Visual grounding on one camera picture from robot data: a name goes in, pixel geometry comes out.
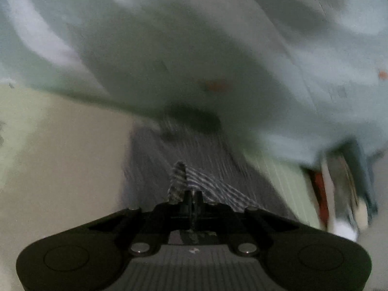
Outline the blue white plaid shirt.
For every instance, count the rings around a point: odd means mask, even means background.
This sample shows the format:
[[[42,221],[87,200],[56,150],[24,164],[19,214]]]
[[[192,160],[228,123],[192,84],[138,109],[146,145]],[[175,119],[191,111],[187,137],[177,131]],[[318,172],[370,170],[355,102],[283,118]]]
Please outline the blue white plaid shirt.
[[[123,208],[151,211],[184,192],[201,191],[205,202],[237,212],[252,206],[297,220],[270,182],[236,155],[218,135],[137,124],[129,134],[120,195]]]

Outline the stack of folded clothes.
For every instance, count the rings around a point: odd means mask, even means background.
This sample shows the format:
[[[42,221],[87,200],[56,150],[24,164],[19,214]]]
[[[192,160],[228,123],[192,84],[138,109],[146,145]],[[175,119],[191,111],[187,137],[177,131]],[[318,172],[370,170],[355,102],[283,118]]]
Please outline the stack of folded clothes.
[[[378,214],[369,158],[355,140],[348,140],[321,157],[316,170],[307,170],[325,231],[357,241]]]

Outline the pale printed bed sheet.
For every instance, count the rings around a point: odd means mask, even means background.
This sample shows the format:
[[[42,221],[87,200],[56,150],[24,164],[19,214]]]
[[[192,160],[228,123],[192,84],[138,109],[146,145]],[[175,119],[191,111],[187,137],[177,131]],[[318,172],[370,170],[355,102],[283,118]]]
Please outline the pale printed bed sheet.
[[[157,115],[315,164],[387,147],[387,0],[1,0],[1,80]]]

